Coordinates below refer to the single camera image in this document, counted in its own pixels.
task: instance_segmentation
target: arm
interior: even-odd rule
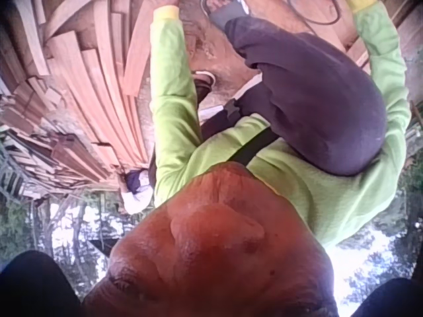
[[[156,194],[166,194],[202,142],[196,91],[175,6],[157,9],[151,25],[151,110],[156,140]]]
[[[358,34],[369,52],[371,77],[386,104],[387,132],[382,153],[389,157],[399,175],[406,155],[404,134],[411,118],[405,87],[406,66],[401,57],[397,30],[385,6],[381,2],[371,2],[375,1],[362,1],[367,6],[357,11],[354,18]]]

